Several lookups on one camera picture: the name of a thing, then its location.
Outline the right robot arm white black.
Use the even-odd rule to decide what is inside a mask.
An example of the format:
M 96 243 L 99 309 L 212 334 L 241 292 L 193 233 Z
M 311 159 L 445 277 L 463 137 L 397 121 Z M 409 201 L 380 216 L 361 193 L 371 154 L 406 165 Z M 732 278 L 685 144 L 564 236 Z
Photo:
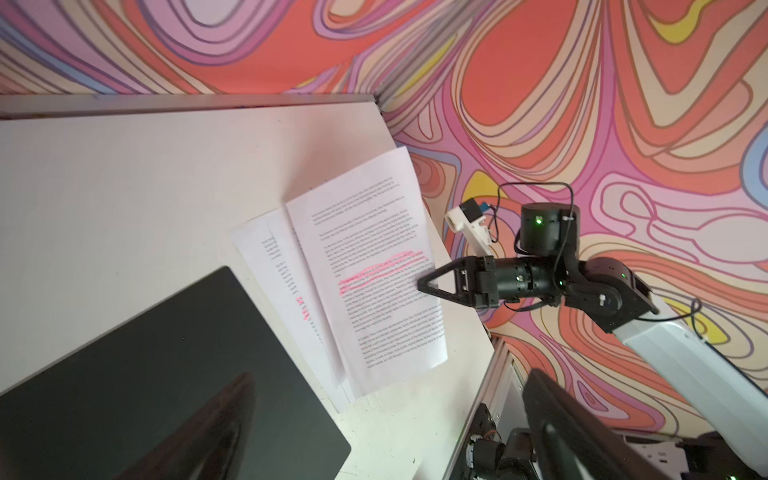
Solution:
M 574 204 L 531 203 L 521 210 L 517 257 L 477 255 L 422 276 L 420 292 L 475 310 L 535 299 L 585 313 L 645 360 L 722 436 L 736 456 L 767 475 L 767 394 L 619 260 L 578 257 Z

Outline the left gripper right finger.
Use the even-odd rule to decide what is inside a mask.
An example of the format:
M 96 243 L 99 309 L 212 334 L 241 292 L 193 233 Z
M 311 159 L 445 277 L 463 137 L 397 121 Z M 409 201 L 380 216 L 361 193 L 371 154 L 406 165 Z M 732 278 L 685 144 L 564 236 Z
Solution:
M 665 477 L 545 372 L 530 372 L 522 399 L 544 479 Z

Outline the blue folder black inside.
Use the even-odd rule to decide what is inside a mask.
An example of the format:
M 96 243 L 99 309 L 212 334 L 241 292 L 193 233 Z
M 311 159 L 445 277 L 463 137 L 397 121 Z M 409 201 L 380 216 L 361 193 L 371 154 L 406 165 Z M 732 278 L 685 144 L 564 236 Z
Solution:
M 229 268 L 1 398 L 5 479 L 120 479 L 243 372 L 256 409 L 235 479 L 332 479 L 351 447 Z

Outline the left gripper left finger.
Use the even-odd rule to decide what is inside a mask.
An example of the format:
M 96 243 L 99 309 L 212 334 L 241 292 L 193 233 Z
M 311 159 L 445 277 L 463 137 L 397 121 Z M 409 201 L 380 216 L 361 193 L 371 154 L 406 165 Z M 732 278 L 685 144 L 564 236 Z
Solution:
M 118 477 L 237 478 L 256 404 L 255 377 L 243 372 Z

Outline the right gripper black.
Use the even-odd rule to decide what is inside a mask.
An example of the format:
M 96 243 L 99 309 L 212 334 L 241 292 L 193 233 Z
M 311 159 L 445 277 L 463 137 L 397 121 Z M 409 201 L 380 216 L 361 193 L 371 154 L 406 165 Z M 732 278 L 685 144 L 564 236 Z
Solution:
M 561 298 L 561 286 L 554 271 L 553 260 L 548 257 L 468 256 L 424 274 L 417 280 L 417 289 L 475 309 L 497 308 L 526 298 L 537 298 L 549 305 Z M 438 280 L 446 276 L 461 290 L 449 292 L 436 287 Z

